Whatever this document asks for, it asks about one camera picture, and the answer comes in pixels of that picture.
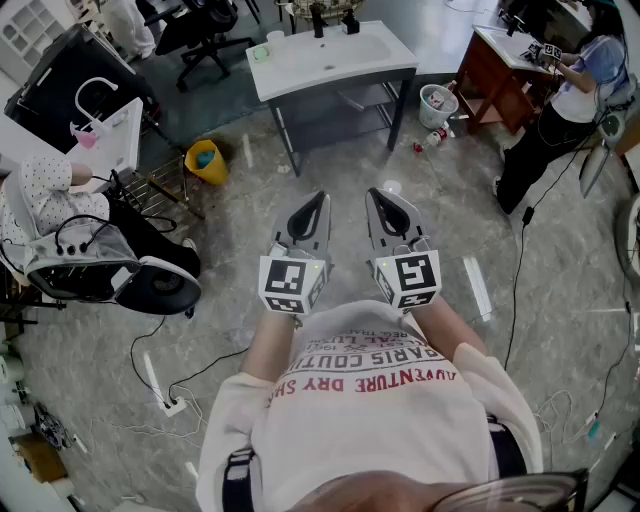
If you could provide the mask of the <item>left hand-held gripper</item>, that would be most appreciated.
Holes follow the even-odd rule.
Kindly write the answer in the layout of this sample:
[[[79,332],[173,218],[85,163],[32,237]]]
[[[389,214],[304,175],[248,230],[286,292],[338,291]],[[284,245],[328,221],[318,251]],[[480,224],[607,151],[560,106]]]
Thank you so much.
[[[329,281],[332,263],[306,251],[327,251],[331,199],[312,192],[279,212],[267,255],[260,257],[258,294],[272,312],[308,316]]]

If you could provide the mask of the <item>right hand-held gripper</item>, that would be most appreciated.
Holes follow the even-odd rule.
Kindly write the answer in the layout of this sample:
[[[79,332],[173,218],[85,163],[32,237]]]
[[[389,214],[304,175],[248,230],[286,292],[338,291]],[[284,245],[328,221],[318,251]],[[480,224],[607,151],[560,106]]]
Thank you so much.
[[[429,246],[418,209],[396,193],[370,188],[365,195],[369,236],[374,248],[397,246],[369,262],[372,277],[395,309],[430,305],[442,289],[440,259]]]

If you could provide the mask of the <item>person's right forearm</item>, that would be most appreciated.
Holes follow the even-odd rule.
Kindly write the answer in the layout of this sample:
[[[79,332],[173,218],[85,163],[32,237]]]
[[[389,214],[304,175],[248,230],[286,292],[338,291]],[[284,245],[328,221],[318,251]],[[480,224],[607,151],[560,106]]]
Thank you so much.
[[[412,308],[411,315],[429,345],[449,361],[454,361],[461,346],[469,346],[483,356],[488,355],[479,336],[441,296],[428,305]]]

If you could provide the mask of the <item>person's left forearm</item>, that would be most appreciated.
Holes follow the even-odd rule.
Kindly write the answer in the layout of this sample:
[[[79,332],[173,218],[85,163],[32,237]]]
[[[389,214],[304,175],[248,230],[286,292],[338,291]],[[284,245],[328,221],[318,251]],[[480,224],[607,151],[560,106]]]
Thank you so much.
[[[255,328],[240,371],[257,379],[276,382],[289,364],[296,318],[265,311]]]

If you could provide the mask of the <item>small white sink basin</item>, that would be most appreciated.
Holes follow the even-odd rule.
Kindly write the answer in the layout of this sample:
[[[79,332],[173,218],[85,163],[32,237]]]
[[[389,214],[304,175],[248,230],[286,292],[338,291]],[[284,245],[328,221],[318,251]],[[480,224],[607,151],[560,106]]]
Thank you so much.
[[[473,25],[473,30],[511,69],[543,73],[549,76],[553,74],[545,67],[531,63],[523,57],[529,47],[536,43],[531,35],[514,32],[512,36],[508,36],[507,29],[477,24]]]
[[[66,154],[68,160],[85,164],[94,175],[87,184],[72,187],[73,193],[101,192],[107,188],[112,171],[123,178],[137,169],[142,113],[142,100],[134,98],[104,120],[111,131],[100,135],[92,148],[87,149],[77,143]]]

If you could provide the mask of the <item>red label plastic bottle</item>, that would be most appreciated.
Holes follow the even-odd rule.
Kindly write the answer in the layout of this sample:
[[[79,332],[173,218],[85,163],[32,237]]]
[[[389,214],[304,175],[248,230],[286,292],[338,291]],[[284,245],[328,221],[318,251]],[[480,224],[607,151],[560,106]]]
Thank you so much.
[[[413,144],[413,150],[416,153],[423,152],[427,147],[437,147],[443,141],[452,137],[452,132],[446,127],[440,127],[429,133],[426,139],[420,143],[415,142]]]

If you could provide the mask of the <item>yellow bin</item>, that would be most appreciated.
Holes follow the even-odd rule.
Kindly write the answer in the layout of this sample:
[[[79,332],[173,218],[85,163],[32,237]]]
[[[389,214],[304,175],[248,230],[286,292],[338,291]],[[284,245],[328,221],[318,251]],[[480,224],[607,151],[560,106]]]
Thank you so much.
[[[216,152],[215,159],[206,168],[199,169],[196,163],[196,155],[207,150],[214,150]],[[184,165],[192,174],[210,185],[224,185],[228,180],[226,162],[219,148],[209,139],[197,141],[187,150]]]

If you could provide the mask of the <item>white mesh wastebasket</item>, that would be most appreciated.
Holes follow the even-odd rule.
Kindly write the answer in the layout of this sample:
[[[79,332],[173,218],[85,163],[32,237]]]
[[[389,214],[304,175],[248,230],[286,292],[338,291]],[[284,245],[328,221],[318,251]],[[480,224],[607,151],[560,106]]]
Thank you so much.
[[[428,104],[430,94],[438,90],[446,96],[446,101],[440,110],[431,108]],[[459,102],[456,95],[448,88],[436,84],[424,85],[419,92],[420,108],[419,121],[428,129],[437,129],[443,127],[445,122],[451,115],[457,112]]]

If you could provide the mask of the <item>black round stool seat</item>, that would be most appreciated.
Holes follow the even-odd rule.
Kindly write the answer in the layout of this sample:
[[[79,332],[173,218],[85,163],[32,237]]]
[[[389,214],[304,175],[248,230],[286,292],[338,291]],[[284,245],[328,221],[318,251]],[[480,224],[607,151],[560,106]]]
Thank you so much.
[[[140,269],[115,297],[120,306],[163,316],[187,313],[195,307],[202,289],[189,272],[152,256],[139,263]]]

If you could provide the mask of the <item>brown wooden cabinet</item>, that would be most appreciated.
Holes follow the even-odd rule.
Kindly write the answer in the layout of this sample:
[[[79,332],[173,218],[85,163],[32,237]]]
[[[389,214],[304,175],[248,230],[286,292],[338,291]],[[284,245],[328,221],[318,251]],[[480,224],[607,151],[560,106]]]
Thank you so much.
[[[553,74],[511,69],[473,30],[453,92],[468,115],[469,133],[500,121],[515,134],[541,109],[552,81]]]

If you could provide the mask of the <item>person's white printed shirt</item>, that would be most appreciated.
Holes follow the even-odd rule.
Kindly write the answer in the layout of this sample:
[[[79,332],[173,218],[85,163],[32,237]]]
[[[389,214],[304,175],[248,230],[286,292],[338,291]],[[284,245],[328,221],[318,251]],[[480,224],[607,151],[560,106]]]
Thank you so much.
[[[241,370],[221,385],[200,456],[196,497],[222,512],[230,455],[254,451],[266,512],[285,512],[337,477],[389,470],[423,483],[498,474],[492,422],[514,435],[527,471],[543,468],[538,427],[500,362],[470,342],[443,355],[377,301],[308,318],[272,377]]]

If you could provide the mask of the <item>grey backpack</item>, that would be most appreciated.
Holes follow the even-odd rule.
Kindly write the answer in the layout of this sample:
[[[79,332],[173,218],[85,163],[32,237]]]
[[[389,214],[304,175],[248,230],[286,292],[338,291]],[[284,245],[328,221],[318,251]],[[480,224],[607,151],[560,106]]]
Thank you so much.
[[[141,269],[120,230],[93,215],[73,216],[46,236],[30,219],[24,231],[26,277],[56,300],[111,301]]]

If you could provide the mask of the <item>black office chair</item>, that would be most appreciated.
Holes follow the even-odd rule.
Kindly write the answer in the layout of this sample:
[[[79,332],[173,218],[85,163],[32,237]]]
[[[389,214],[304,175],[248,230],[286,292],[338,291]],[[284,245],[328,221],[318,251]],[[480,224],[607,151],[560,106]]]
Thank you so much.
[[[230,75],[219,58],[218,51],[246,44],[248,48],[256,46],[251,37],[228,39],[229,33],[238,22],[238,7],[233,0],[180,0],[181,4],[145,19],[145,26],[151,27],[164,21],[166,26],[155,53],[168,55],[183,47],[189,51],[180,55],[186,65],[176,81],[180,92],[187,90],[186,77],[206,57],[211,58],[220,68],[222,75]]]

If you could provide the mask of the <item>pink holder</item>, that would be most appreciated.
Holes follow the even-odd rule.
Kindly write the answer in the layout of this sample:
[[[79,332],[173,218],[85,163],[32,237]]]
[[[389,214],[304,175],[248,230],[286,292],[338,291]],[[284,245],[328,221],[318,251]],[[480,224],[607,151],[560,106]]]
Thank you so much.
[[[99,138],[99,136],[93,132],[81,130],[79,126],[73,122],[69,123],[69,129],[70,134],[77,140],[77,143],[85,149],[92,149]]]

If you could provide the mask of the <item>black cabinet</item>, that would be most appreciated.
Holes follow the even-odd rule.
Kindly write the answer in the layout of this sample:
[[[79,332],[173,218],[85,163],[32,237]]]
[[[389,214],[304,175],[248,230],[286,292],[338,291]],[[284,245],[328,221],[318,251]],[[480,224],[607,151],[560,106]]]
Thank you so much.
[[[107,48],[97,35],[74,25],[44,52],[24,85],[7,101],[4,114],[55,149],[66,153],[76,144],[69,123],[89,123],[75,106],[105,120],[134,98],[154,115],[156,96],[144,77]]]

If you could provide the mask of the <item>person's eyeglasses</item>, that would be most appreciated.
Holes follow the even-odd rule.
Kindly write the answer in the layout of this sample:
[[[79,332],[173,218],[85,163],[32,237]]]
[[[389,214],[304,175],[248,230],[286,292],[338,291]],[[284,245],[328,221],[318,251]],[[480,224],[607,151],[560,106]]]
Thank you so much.
[[[589,470],[509,477],[439,500],[431,512],[584,512]]]

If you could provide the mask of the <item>white shelf unit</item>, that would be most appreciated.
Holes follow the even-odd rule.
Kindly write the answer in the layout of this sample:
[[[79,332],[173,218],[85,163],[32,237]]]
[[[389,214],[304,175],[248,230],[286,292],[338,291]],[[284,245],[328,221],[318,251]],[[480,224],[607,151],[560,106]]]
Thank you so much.
[[[0,70],[18,86],[69,27],[64,0],[0,0]]]

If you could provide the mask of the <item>cardboard box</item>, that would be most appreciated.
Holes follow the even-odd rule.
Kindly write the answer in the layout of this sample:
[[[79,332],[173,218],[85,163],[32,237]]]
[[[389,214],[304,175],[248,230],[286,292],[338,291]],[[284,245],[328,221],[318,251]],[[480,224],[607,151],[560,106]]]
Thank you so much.
[[[58,451],[40,433],[15,437],[13,444],[39,483],[51,483],[68,476]]]

